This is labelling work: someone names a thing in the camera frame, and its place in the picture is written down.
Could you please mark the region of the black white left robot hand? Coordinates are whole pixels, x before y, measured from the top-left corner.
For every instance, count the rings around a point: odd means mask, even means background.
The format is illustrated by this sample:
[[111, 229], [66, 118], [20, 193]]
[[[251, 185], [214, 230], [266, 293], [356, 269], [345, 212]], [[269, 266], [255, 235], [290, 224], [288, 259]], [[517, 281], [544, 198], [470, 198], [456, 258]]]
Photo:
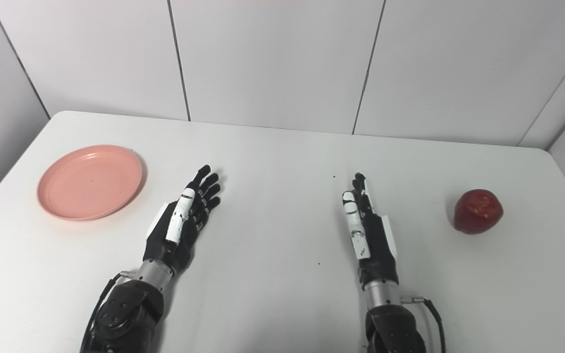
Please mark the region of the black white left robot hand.
[[174, 275], [186, 270], [200, 232], [221, 203], [219, 179], [210, 165], [204, 165], [179, 199], [162, 208], [147, 237], [143, 261], [162, 263]]

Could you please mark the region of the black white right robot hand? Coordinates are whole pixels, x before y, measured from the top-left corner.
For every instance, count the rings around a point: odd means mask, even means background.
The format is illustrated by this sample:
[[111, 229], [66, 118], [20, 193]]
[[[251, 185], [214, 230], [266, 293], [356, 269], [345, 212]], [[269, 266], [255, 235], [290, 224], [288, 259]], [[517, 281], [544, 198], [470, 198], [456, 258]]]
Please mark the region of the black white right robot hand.
[[355, 257], [359, 263], [359, 280], [368, 284], [393, 282], [399, 284], [397, 263], [390, 247], [387, 226], [373, 208], [367, 189], [367, 178], [357, 172], [352, 190], [343, 192], [342, 203]]

